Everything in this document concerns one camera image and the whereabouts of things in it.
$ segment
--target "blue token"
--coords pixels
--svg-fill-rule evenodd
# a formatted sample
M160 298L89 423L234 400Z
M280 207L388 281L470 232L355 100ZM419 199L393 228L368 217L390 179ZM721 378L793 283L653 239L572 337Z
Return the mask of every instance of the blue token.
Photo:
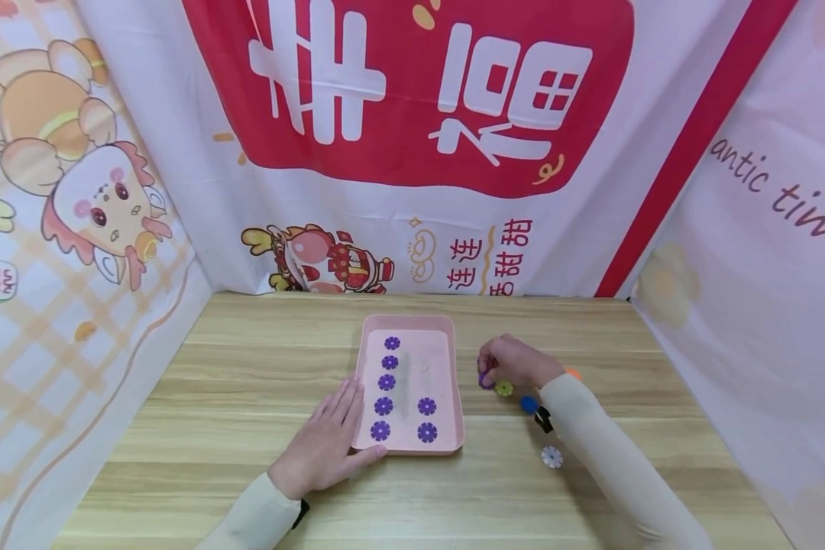
M533 397L529 397L528 395L524 396L520 400L520 407L524 413L528 416L534 416L536 412L538 412L538 400Z

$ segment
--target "wooden tabletop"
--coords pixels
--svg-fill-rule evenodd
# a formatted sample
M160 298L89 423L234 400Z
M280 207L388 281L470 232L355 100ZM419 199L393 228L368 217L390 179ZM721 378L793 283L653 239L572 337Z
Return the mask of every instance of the wooden tabletop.
M632 548L574 457L550 470L517 399L477 385L477 350L511 332L581 372L605 410L703 523L715 548L790 548L627 302L481 296L218 294L135 417L54 548L194 548L314 406L354 370L372 313L455 324L466 441L395 458L310 498L279 548Z

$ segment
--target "sleeve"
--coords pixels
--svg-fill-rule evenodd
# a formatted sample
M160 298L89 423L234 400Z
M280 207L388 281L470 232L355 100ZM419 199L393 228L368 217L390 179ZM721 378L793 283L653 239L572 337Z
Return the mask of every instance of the sleeve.
M541 389L541 399L559 438L632 522L646 549L712 550L703 526L582 382L555 378Z
M293 527L301 510L262 474L241 494L229 514L199 543L198 550L271 550Z

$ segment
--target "fabric backdrop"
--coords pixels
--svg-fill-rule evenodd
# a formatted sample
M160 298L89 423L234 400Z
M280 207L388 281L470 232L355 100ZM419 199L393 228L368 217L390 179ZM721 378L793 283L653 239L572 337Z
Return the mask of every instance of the fabric backdrop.
M825 0L789 19L633 301L793 543L825 550Z
M613 296L794 0L80 0L220 289Z
M72 2L0 2L0 549L49 548L210 296Z

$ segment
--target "cartoon animal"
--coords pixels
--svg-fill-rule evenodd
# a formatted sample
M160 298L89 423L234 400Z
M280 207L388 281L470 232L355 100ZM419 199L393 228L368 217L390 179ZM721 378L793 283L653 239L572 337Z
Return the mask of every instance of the cartoon animal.
M324 294L370 292L384 294L394 278L394 262L376 261L369 250L355 247L352 236L337 231L336 236L318 225L267 229L251 227L242 232L242 242L251 254L272 251L278 273L269 277L275 290L308 290Z
M116 139L116 114L90 95L92 83L104 86L107 69L90 39L0 57L0 167L9 181L24 190L54 186Z
M28 190L47 197L43 237L55 239L64 253L76 249L112 283L120 284L128 267L132 290L141 287L157 243L173 237L171 227L156 220L166 213L165 200L146 164L134 144L116 141L84 156L52 189Z
M157 243L173 233L157 220L166 203L147 161L134 144L116 141L116 114L90 95L93 83L105 85L107 72L89 39L0 57L0 169L46 198L44 238L113 283L128 272L136 290Z

